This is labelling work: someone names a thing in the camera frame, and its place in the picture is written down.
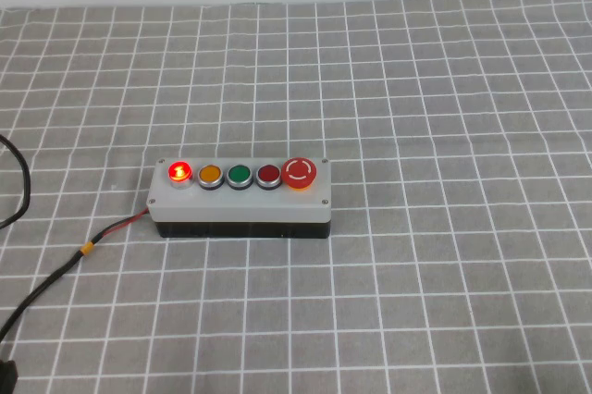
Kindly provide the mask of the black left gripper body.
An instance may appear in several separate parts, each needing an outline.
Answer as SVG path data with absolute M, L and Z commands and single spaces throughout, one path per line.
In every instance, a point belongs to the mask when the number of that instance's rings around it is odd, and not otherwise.
M 0 361 L 0 394 L 13 394 L 18 382 L 18 369 L 14 361 Z

